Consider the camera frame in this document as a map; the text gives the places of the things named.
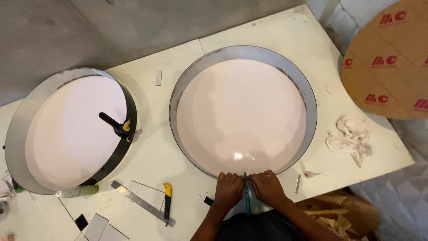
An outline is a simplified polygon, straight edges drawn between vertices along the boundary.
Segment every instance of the dark shirt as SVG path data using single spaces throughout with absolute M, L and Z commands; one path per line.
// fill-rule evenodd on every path
M 222 222 L 216 241 L 304 241 L 291 221 L 276 210 L 237 214 Z

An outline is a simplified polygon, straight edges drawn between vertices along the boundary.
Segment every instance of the green tool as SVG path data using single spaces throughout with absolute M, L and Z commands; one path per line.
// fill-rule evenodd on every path
M 250 190 L 248 190 L 248 178 L 247 173 L 244 172 L 244 193 L 245 193 L 245 212 L 247 215 L 251 215 L 251 205 L 250 205 Z

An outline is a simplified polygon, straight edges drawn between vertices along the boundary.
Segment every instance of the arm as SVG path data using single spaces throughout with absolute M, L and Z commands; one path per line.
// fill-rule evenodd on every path
M 286 216 L 307 240 L 343 241 L 294 205 L 293 201 L 285 196 L 281 183 L 273 171 L 250 175 L 250 184 L 258 200 Z
M 244 179 L 238 174 L 220 173 L 215 190 L 214 203 L 211 205 L 201 226 L 191 241 L 213 241 L 229 210 L 242 199 Z

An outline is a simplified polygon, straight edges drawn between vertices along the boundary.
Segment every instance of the black clamp jaw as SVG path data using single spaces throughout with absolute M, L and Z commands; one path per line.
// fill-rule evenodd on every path
M 132 141 L 135 130 L 132 130 L 129 127 L 129 123 L 131 121 L 129 117 L 126 117 L 125 121 L 122 124 L 117 123 L 113 118 L 111 118 L 104 112 L 100 112 L 100 114 L 98 114 L 98 117 L 100 117 L 103 121 L 107 122 L 107 124 L 111 125 L 113 127 L 113 131 L 116 133 L 116 135 L 120 137 L 120 139 L 126 140 L 127 142 Z

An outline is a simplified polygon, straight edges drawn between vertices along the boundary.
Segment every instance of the gray wall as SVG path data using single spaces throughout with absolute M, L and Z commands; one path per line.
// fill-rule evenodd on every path
M 0 106 L 49 76 L 144 57 L 305 0 L 1 0 Z

